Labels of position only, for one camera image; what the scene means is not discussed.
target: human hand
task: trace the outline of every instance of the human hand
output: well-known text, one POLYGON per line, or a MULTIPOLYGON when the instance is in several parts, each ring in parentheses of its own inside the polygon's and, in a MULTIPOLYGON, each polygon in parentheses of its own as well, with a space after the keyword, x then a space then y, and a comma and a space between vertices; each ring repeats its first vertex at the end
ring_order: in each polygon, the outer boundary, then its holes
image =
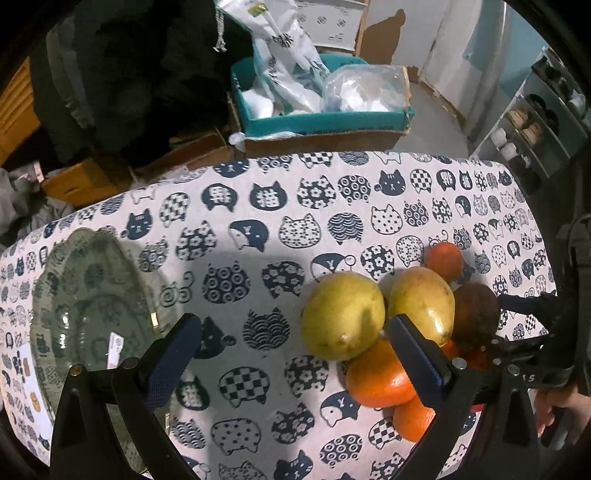
POLYGON ((549 391, 538 390, 534 407, 537 414, 538 436, 541 436, 544 429, 552 425, 556 419, 552 407, 569 408, 573 412, 574 425, 569 432, 569 440, 572 443, 576 443, 591 419, 591 397, 578 393, 576 384, 549 391))

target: teal box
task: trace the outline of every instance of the teal box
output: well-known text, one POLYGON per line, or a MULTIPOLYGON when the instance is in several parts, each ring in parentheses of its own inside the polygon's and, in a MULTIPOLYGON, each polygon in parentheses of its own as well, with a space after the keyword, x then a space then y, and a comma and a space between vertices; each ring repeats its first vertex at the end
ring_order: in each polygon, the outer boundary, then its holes
MULTIPOLYGON (((359 57, 324 53, 320 57, 331 71, 343 65, 366 63, 359 57)), ((242 90, 252 88, 255 69, 252 58, 243 59, 231 68, 232 88, 242 131, 247 137, 263 137, 275 132, 295 132, 298 134, 321 134, 358 130, 390 130, 404 132, 410 125, 414 110, 409 107, 398 112, 326 112, 302 113, 300 115, 274 116, 252 119, 242 90)))

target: clear plastic bag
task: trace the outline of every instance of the clear plastic bag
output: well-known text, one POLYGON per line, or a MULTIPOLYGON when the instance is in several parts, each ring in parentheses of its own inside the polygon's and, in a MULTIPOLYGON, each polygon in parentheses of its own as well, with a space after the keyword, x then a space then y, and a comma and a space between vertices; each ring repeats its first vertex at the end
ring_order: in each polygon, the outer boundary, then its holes
POLYGON ((410 105, 406 67, 344 65, 326 79, 325 112, 394 112, 410 105))

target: blue grip pad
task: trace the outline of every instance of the blue grip pad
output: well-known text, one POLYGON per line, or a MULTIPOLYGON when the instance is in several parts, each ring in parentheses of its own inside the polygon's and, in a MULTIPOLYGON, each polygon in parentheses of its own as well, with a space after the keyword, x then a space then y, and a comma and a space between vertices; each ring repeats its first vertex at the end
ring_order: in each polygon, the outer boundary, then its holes
POLYGON ((144 402, 149 411, 167 404, 178 380, 201 345, 201 335, 201 320, 195 315, 189 315, 147 380, 144 402))
POLYGON ((440 411, 443 406, 443 379, 423 349, 397 316, 388 319, 384 329, 421 403, 436 412, 440 411))

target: shoe rack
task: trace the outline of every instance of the shoe rack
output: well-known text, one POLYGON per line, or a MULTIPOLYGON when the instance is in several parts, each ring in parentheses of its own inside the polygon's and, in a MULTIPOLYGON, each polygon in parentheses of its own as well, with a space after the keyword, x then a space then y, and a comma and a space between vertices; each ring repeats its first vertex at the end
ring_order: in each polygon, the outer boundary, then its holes
POLYGON ((544 47, 471 158, 505 164, 528 195, 568 165, 590 131, 591 99, 585 101, 573 76, 544 47))

